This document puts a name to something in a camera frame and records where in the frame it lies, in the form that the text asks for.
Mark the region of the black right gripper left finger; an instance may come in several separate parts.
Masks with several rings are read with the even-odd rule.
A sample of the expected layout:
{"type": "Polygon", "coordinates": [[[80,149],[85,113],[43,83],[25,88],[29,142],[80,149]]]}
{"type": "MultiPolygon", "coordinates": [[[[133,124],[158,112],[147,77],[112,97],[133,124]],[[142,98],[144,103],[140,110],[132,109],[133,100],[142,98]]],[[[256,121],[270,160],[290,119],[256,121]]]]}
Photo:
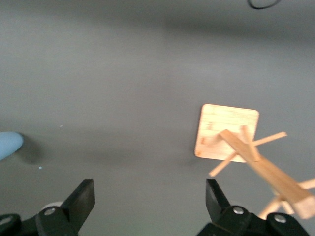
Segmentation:
{"type": "Polygon", "coordinates": [[[0,236],[79,236],[94,206],[94,181],[85,179],[61,206],[46,207],[24,221],[15,213],[0,215],[0,236]]]}

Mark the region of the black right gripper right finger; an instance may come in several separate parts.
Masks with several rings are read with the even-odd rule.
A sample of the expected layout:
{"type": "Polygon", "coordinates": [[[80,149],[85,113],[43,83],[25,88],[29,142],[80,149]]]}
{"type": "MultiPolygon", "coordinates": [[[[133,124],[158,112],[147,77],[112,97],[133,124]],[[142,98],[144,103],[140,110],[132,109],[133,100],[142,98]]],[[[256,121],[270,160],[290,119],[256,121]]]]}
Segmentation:
{"type": "Polygon", "coordinates": [[[272,212],[264,220],[231,205],[215,179],[206,180],[205,203],[211,222],[196,236],[311,236],[288,214],[272,212]]]}

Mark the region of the light blue plastic cup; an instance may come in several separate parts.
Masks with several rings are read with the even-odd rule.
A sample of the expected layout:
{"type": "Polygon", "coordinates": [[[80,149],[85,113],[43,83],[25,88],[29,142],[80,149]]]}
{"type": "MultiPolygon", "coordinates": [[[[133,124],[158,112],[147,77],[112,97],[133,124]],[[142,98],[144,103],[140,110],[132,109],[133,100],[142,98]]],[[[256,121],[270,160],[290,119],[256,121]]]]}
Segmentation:
{"type": "Polygon", "coordinates": [[[22,147],[24,138],[17,132],[0,132],[0,161],[22,147]]]}

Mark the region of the wooden mug tree rack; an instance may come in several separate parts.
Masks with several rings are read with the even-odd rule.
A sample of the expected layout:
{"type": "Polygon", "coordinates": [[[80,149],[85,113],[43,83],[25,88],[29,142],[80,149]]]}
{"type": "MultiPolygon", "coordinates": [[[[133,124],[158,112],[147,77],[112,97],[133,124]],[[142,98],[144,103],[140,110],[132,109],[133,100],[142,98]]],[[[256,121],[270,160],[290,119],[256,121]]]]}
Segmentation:
{"type": "Polygon", "coordinates": [[[218,175],[230,162],[246,163],[266,181],[275,194],[259,214],[266,219],[271,212],[283,207],[287,214],[297,214],[302,219],[315,217],[315,179],[296,182],[292,177],[263,157],[258,146],[286,137],[279,132],[255,140],[259,120],[257,110],[205,104],[201,108],[194,154],[199,158],[219,160],[209,172],[218,175]]]}

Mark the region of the dark grey table mat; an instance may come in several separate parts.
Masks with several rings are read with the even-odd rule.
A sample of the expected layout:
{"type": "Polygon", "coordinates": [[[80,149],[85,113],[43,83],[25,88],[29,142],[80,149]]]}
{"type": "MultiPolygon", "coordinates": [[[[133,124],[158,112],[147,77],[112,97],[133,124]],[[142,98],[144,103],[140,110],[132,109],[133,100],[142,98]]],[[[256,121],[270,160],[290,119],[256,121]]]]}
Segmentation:
{"type": "Polygon", "coordinates": [[[259,111],[259,151],[315,178],[315,0],[0,0],[0,214],[23,219],[84,179],[81,236],[195,236],[216,160],[200,110],[259,111]]]}

